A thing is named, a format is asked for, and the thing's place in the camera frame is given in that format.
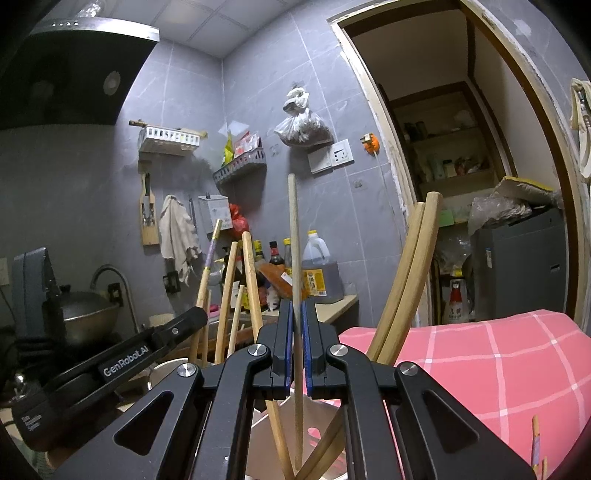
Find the gray plastic basket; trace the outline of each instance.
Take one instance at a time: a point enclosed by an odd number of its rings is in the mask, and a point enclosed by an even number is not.
[[[213,179],[216,182],[216,185],[220,185],[229,180],[236,180],[246,175],[248,172],[265,165],[267,165],[265,152],[262,147],[258,147],[234,158],[230,163],[214,172]]]

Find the white box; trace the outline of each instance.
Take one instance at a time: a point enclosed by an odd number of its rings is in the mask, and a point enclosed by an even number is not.
[[[199,212],[201,213],[205,233],[213,232],[213,227],[218,218],[222,219],[222,230],[232,228],[232,216],[230,215],[228,197],[224,197],[224,195],[210,195],[209,198],[206,196],[197,198],[199,199]]]

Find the gray appliance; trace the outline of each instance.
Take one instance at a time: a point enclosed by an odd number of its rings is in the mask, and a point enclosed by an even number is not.
[[[480,228],[470,243],[478,320],[539,309],[564,311],[566,232],[557,208]]]

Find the cooking pot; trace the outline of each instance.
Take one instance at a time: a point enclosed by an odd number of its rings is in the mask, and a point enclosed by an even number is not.
[[[66,324],[66,343],[81,347],[107,337],[115,328],[119,306],[97,293],[75,291],[58,298]]]

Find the metal screw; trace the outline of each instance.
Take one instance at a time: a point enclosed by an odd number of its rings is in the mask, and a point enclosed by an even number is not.
[[[339,343],[330,347],[330,353],[332,353],[334,356],[347,355],[348,352],[349,349],[345,347],[345,345],[341,345]]]
[[[417,364],[414,364],[412,362],[402,362],[400,364],[400,371],[403,375],[413,377],[418,373],[418,367]]]
[[[177,373],[181,377],[190,377],[191,375],[194,375],[196,371],[197,367],[193,364],[182,364],[177,368]]]
[[[267,347],[261,343],[255,343],[254,345],[251,345],[250,347],[248,347],[248,353],[251,354],[252,356],[265,355],[266,352],[267,352]]]

